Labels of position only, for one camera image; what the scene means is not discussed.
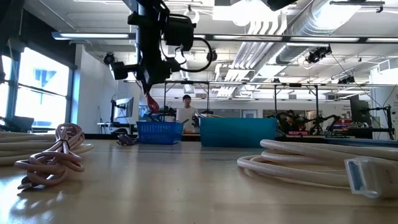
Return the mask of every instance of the coiled cable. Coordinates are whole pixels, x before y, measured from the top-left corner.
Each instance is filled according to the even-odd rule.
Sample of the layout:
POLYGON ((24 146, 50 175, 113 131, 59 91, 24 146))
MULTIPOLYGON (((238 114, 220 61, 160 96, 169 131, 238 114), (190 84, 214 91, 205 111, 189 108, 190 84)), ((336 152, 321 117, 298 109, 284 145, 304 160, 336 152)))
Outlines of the coiled cable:
POLYGON ((238 159, 238 166, 254 172, 275 177, 335 187, 349 187, 345 172, 306 170, 288 165, 316 165, 344 169, 345 159, 369 156, 398 161, 397 149, 386 147, 354 147, 331 144, 310 144, 299 142, 278 142, 262 140, 261 146, 268 149, 260 156, 246 156, 238 159))
POLYGON ((81 128, 70 123, 60 124, 55 136, 0 133, 0 137, 0 165, 14 163, 27 171, 18 189, 59 184, 69 169, 83 172, 84 167, 79 163, 82 158, 77 154, 93 149, 91 144, 83 144, 81 128))

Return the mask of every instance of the pink braided cable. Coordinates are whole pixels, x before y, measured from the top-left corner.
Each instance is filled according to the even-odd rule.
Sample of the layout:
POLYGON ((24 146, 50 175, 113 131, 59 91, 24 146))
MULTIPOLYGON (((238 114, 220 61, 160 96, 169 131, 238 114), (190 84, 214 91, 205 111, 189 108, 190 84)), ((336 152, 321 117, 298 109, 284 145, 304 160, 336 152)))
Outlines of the pink braided cable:
POLYGON ((79 164, 81 157, 73 153, 85 140, 81 128, 70 123, 60 124, 55 130, 55 138, 57 141, 50 149, 14 163, 14 167, 27 171, 18 189, 59 184, 67 177, 67 168, 76 172, 84 171, 79 164))

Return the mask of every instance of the wooden table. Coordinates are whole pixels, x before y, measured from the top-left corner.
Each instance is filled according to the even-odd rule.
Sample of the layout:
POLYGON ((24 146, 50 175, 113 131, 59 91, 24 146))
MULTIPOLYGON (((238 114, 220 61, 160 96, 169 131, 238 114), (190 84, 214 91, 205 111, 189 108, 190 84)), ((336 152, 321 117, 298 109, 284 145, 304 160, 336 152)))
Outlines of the wooden table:
POLYGON ((0 223, 396 223, 398 201, 251 177, 236 159, 260 149, 118 146, 87 141, 84 173, 17 190, 24 171, 0 167, 0 223))

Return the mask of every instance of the window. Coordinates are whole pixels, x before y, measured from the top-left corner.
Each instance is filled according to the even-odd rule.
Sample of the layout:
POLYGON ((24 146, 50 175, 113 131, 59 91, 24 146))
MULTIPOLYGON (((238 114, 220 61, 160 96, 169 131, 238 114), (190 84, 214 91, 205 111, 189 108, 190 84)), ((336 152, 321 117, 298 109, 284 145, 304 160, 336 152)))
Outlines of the window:
MULTIPOLYGON (((4 72, 6 73, 6 80, 10 80, 11 75, 11 58, 7 56, 2 56, 2 65, 4 72)), ((5 117, 7 111, 7 101, 8 101, 8 83, 0 84, 0 116, 5 117)))
POLYGON ((33 127, 65 122, 69 68, 31 49, 21 54, 16 116, 34 118, 33 127))

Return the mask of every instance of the white shirt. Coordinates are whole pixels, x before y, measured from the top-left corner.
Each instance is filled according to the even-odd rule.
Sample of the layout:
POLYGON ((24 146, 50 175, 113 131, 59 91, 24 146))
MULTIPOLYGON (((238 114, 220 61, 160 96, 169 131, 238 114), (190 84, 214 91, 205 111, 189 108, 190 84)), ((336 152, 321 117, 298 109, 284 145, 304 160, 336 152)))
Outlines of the white shirt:
POLYGON ((184 124, 185 131, 195 131, 195 127, 192 125, 192 116, 197 112, 198 110, 194 107, 177 109, 177 121, 184 122, 186 119, 189 119, 189 121, 184 124))

